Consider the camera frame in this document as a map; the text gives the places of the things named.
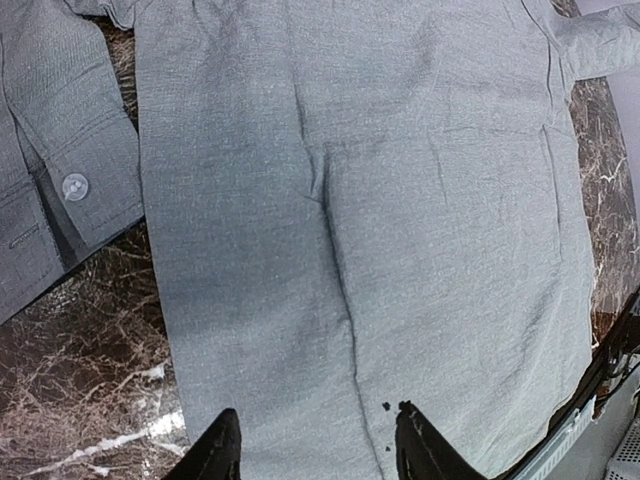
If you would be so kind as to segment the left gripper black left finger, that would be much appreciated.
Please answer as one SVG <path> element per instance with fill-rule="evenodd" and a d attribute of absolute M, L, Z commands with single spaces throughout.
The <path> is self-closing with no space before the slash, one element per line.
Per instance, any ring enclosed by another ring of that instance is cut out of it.
<path fill-rule="evenodd" d="M 235 409 L 224 409 L 162 480 L 240 480 L 242 435 Z"/>

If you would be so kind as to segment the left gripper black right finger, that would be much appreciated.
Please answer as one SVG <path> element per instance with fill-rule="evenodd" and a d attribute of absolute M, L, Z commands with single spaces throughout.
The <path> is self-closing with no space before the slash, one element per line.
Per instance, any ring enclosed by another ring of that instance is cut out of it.
<path fill-rule="evenodd" d="M 395 441 L 400 479 L 483 480 L 411 401 L 399 403 Z"/>

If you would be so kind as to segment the grey long sleeve shirt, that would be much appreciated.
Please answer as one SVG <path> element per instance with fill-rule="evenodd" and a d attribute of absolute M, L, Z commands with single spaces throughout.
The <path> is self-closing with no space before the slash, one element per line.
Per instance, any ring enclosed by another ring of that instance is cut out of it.
<path fill-rule="evenodd" d="M 496 477 L 591 361 L 569 103 L 639 7 L 5 1 L 1 317 L 145 220 L 188 434 L 392 479 L 411 409 Z"/>

